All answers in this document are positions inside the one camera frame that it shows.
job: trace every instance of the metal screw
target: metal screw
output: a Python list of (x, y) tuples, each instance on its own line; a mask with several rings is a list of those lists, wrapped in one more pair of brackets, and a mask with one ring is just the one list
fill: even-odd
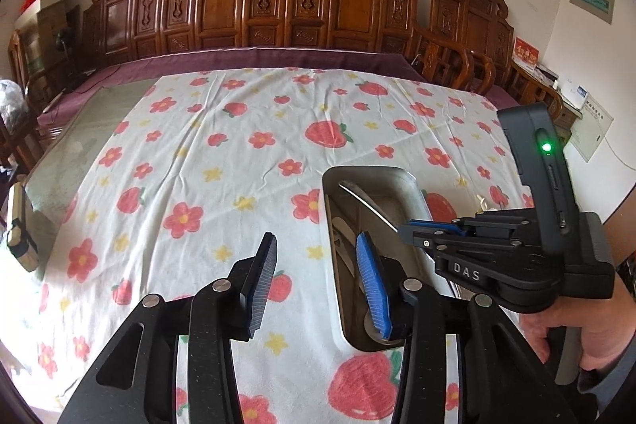
[(142, 300), (141, 304), (145, 307), (145, 308), (153, 308), (155, 307), (157, 304), (159, 303), (159, 296), (152, 294), (152, 295), (146, 295), (144, 297), (144, 299)]
[(422, 289), (422, 283), (417, 279), (406, 279), (404, 281), (404, 289), (407, 291), (419, 291)]
[(488, 295), (479, 294), (475, 297), (475, 302), (479, 307), (489, 308), (492, 305), (492, 299)]
[(212, 289), (217, 292), (227, 291), (232, 287), (232, 283), (227, 279), (215, 280), (212, 283)]

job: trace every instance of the plastic bag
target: plastic bag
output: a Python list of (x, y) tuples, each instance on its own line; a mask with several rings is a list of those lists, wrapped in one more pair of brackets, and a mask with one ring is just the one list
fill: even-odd
[(9, 133), (13, 133), (29, 117), (22, 89), (11, 80), (0, 80), (0, 116)]

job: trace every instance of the purple bedspread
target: purple bedspread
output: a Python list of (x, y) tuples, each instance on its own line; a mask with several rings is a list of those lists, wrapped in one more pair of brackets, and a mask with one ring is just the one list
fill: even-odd
[[(37, 122), (42, 126), (66, 125), (101, 87), (112, 87), (171, 74), (248, 67), (345, 69), (422, 81), (422, 77), (400, 54), (295, 48), (211, 49), (145, 58), (102, 69), (79, 86), (76, 92), (65, 95), (49, 113), (41, 114)], [(499, 87), (493, 87), (486, 97), (497, 108), (517, 105), (514, 99)]]

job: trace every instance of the human hand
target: human hand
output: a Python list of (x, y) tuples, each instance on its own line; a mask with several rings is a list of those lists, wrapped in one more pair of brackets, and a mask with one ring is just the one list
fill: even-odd
[(583, 370), (600, 370), (615, 361), (636, 332), (636, 302), (618, 274), (608, 300), (559, 297), (552, 307), (534, 315), (520, 315), (519, 325), (539, 359), (548, 361), (546, 336), (551, 327), (580, 327)]

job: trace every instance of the bed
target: bed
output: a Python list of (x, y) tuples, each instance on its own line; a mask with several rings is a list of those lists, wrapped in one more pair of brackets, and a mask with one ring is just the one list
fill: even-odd
[[(272, 231), (278, 287), (255, 340), (233, 345), (246, 422), (390, 420), (400, 349), (361, 353), (343, 336), (323, 174), (406, 170), (434, 219), (532, 199), (491, 102), (422, 83), (403, 58), (420, 55), (431, 81), (465, 87), (470, 56), (415, 26), (416, 0), (368, 1), (94, 0), (85, 39), (106, 68), (83, 88), (92, 98), (47, 115), (67, 129), (27, 182), (55, 243), (35, 276), (2, 263), (12, 277), (2, 296), (23, 304), (3, 318), (0, 341), (30, 370), (29, 403), (63, 407), (141, 297), (194, 294)], [(347, 52), (204, 49), (265, 44)], [(113, 96), (126, 99), (120, 112), (107, 109)], [(84, 125), (96, 119), (90, 137)], [(47, 205), (52, 178), (61, 201)], [(447, 345), (454, 422), (452, 337)], [(179, 422), (188, 421), (185, 354), (180, 340)]]

